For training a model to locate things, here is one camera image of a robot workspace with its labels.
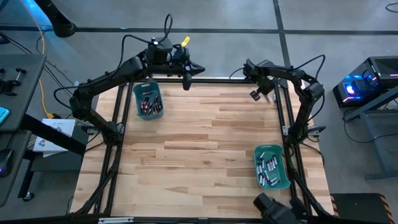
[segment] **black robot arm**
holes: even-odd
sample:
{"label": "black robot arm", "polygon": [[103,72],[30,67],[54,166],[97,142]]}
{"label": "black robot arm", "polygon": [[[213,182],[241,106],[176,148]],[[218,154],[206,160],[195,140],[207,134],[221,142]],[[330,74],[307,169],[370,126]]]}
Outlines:
{"label": "black robot arm", "polygon": [[[308,120],[312,108],[325,92],[318,80],[300,69],[277,66],[270,61],[258,66],[249,59],[244,64],[243,74],[259,87],[257,91],[251,93],[255,100],[259,99],[259,93],[268,95],[274,89],[276,78],[291,81],[301,105],[295,123],[289,128],[285,141],[288,146],[296,146],[307,138]],[[302,88],[302,80],[309,83],[309,86]]]}
{"label": "black robot arm", "polygon": [[183,89],[189,90],[192,76],[203,71],[205,68],[190,60],[186,47],[172,45],[168,38],[161,41],[153,38],[147,49],[125,61],[115,71],[80,84],[69,99],[70,108],[75,118],[89,121],[101,131],[105,144],[115,145],[121,141],[116,123],[106,121],[91,108],[94,96],[126,82],[152,78],[153,73],[182,76]]}
{"label": "black robot arm", "polygon": [[[325,92],[323,86],[316,78],[306,74],[303,70],[277,66],[270,61],[265,61],[261,66],[258,66],[247,59],[244,64],[243,74],[246,76],[246,79],[252,81],[259,87],[257,91],[250,93],[255,100],[260,98],[260,93],[267,96],[274,89],[275,82],[279,78],[290,80],[293,83],[294,91],[298,95],[301,105],[294,124],[289,128],[287,136],[284,138],[284,145],[286,147],[297,147],[298,144],[308,137],[308,120],[314,104]],[[302,88],[302,80],[308,82],[309,86]],[[308,198],[308,201],[316,213],[323,217],[330,216],[319,202],[317,202],[305,182],[295,170],[291,157],[286,156],[285,158],[288,174],[291,175],[291,178],[295,180],[295,183],[302,189],[302,193]],[[293,198],[290,203],[296,207],[303,207],[299,198]]]}

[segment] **blue light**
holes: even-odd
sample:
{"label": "blue light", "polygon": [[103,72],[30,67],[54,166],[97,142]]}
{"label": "blue light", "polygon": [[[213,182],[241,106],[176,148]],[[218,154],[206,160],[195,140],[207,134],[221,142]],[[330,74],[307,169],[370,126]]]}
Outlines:
{"label": "blue light", "polygon": [[353,87],[350,85],[346,86],[346,90],[347,90],[347,93],[349,93],[349,94],[355,94]]}

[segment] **teal basket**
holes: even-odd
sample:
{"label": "teal basket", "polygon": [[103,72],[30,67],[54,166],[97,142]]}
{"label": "teal basket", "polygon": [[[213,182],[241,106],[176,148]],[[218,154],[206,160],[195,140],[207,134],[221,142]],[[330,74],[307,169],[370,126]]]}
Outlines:
{"label": "teal basket", "polygon": [[[268,171],[267,170],[267,166],[265,166],[264,169],[267,170],[268,176],[270,178],[270,180],[272,180],[273,178],[277,177],[280,182],[275,184],[274,186],[271,186],[269,184],[265,184],[264,186],[262,186],[260,184],[260,178],[257,174],[257,164],[261,163],[261,161],[259,160],[260,155],[263,153],[263,159],[264,161],[269,161],[270,159],[272,159],[272,155],[276,156],[276,161],[278,162],[276,168],[272,171]],[[266,190],[282,190],[282,189],[286,189],[290,186],[290,181],[287,179],[286,177],[286,172],[285,172],[285,166],[284,166],[284,160],[282,158],[282,147],[280,145],[276,145],[276,144],[272,144],[272,145],[261,145],[261,146],[257,146],[254,149],[254,172],[256,173],[257,176],[257,183]]]}
{"label": "teal basket", "polygon": [[[136,96],[136,106],[137,106],[137,115],[138,117],[144,120],[152,120],[163,116],[164,111],[164,104],[162,101],[162,96],[160,95],[159,85],[155,81],[145,82],[142,84],[138,84],[134,86],[132,89]],[[143,93],[151,92],[151,95],[143,95]],[[145,115],[141,112],[141,102],[144,100],[145,97],[149,97],[149,102],[153,102],[156,96],[159,96],[159,101],[162,103],[162,111],[158,112],[157,114],[150,114]]]}

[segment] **concrete floor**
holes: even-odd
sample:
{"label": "concrete floor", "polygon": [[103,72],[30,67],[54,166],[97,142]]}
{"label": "concrete floor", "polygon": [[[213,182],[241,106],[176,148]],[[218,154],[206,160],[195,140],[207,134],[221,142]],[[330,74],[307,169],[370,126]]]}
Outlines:
{"label": "concrete floor", "polygon": [[[33,0],[24,0],[40,25],[48,25],[48,19],[37,9]],[[398,14],[384,9],[391,1],[379,0],[280,0],[282,22],[286,30],[398,30]],[[270,29],[274,34],[170,34],[172,42],[181,42],[186,35],[191,37],[188,45],[192,60],[206,67],[203,75],[227,77],[249,57],[253,61],[265,58],[283,65],[280,36],[273,0],[107,0],[55,1],[60,10],[78,27],[129,27],[162,28],[167,13],[173,14],[174,28],[185,29]],[[0,26],[33,26],[19,1],[10,1],[0,12]],[[38,32],[3,31],[28,49],[35,49]],[[59,39],[54,33],[46,33],[48,60],[65,72],[72,81],[83,82],[113,70],[118,63],[120,41],[125,33],[79,32]],[[148,39],[162,34],[135,33]],[[369,56],[398,55],[398,35],[286,35],[287,51],[292,65],[300,65],[319,54],[326,55],[325,65],[319,80],[326,90],[326,101],[315,123],[325,125],[320,138],[320,149],[325,155],[325,170],[331,193],[384,194],[398,221],[398,179],[367,183],[364,175],[378,171],[376,160],[369,144],[350,141],[343,132],[342,112],[337,107],[331,89],[342,78]],[[126,41],[125,58],[143,50],[145,44],[136,40]],[[12,45],[1,45],[0,54],[18,54],[21,51]],[[305,67],[315,74],[318,64]],[[66,79],[57,74],[64,85]],[[42,75],[45,102],[52,113],[70,112],[56,103],[52,92],[57,88],[45,72]],[[63,101],[67,100],[60,93]],[[36,89],[28,113],[43,118],[40,105],[40,90]],[[349,124],[348,131],[360,129]],[[359,133],[357,139],[365,139]],[[77,175],[73,173],[35,174],[31,191],[33,201],[24,203],[17,199],[17,190],[22,181],[26,164],[5,207],[0,208],[0,220],[15,218],[64,215],[67,201],[75,190]]]}

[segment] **wooden tabletop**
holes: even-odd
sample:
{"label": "wooden tabletop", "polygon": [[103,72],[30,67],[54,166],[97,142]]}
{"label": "wooden tabletop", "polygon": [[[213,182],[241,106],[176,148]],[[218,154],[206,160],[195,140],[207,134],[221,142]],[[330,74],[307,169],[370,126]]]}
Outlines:
{"label": "wooden tabletop", "polygon": [[[138,118],[131,99],[112,216],[259,218],[252,202],[262,192],[289,204],[289,189],[262,190],[254,173],[254,148],[282,145],[275,103],[254,101],[249,93],[256,86],[249,84],[192,84],[189,91],[180,83],[159,85],[162,118]],[[294,89],[289,91],[296,114],[300,103]],[[114,88],[99,96],[96,110],[107,120],[116,93]],[[88,147],[101,141],[98,137]],[[86,153],[71,212],[97,187],[104,149]],[[333,213],[320,155],[305,146],[301,152],[309,189]]]}

